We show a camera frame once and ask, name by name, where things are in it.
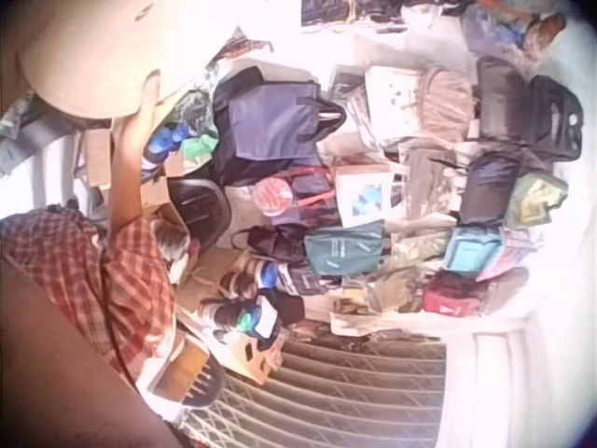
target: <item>red bag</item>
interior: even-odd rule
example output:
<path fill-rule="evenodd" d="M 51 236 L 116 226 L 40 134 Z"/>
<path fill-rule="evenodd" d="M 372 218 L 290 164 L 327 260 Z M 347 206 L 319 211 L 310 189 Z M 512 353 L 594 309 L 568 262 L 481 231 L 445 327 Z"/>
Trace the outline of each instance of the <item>red bag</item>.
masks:
<path fill-rule="evenodd" d="M 299 199 L 292 189 L 292 179 L 301 175 L 321 173 L 329 178 L 329 170 L 321 166 L 301 166 L 284 173 L 266 177 L 255 184 L 253 202 L 266 217 L 277 217 L 292 207 L 303 207 L 333 198 L 336 191 L 329 191 Z"/>
<path fill-rule="evenodd" d="M 423 309 L 450 317 L 478 315 L 489 282 L 476 282 L 457 273 L 439 271 L 423 292 Z"/>

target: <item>hat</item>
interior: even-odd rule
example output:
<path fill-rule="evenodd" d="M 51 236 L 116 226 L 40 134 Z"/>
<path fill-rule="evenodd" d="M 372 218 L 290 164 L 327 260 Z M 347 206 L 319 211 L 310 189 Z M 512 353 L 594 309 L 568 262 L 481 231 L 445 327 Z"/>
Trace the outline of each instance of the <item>hat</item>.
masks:
<path fill-rule="evenodd" d="M 236 27 L 233 0 L 45 0 L 20 51 L 36 93 L 68 114 L 129 115 L 160 70 L 160 98 L 201 73 Z"/>

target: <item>metal grate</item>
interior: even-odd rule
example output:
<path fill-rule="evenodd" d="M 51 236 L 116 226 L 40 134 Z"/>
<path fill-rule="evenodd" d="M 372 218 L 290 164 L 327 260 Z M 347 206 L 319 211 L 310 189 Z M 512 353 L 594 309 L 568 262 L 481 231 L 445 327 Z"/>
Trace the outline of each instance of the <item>metal grate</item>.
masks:
<path fill-rule="evenodd" d="M 435 446 L 445 346 L 369 343 L 361 352 L 288 342 L 266 384 L 228 372 L 215 404 L 185 425 L 218 448 Z"/>

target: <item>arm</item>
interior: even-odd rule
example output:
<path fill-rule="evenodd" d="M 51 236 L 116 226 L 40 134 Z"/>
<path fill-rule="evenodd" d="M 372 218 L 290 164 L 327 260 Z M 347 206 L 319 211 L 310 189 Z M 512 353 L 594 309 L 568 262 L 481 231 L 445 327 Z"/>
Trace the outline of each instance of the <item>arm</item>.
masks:
<path fill-rule="evenodd" d="M 141 159 L 149 137 L 170 113 L 189 85 L 158 102 L 160 75 L 147 77 L 136 114 L 117 119 L 114 125 L 112 188 L 108 204 L 108 229 L 113 237 L 141 216 Z"/>
<path fill-rule="evenodd" d="M 505 7 L 500 0 L 477 0 L 479 4 L 492 13 L 507 14 L 519 21 L 532 21 L 533 15 L 529 12 L 518 11 L 511 7 Z"/>

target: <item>plaid shirt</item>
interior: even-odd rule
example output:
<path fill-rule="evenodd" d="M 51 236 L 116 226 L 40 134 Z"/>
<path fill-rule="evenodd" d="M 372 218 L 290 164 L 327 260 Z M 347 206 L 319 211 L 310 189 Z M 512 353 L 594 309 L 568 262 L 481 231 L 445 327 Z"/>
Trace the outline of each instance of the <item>plaid shirt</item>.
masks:
<path fill-rule="evenodd" d="M 34 210 L 0 221 L 2 254 L 26 271 L 95 351 L 121 368 L 104 321 L 109 300 L 122 357 L 146 385 L 174 344 L 174 292 L 145 219 L 121 229 L 102 252 L 97 230 L 74 209 Z M 105 277 L 106 296 L 102 292 Z"/>

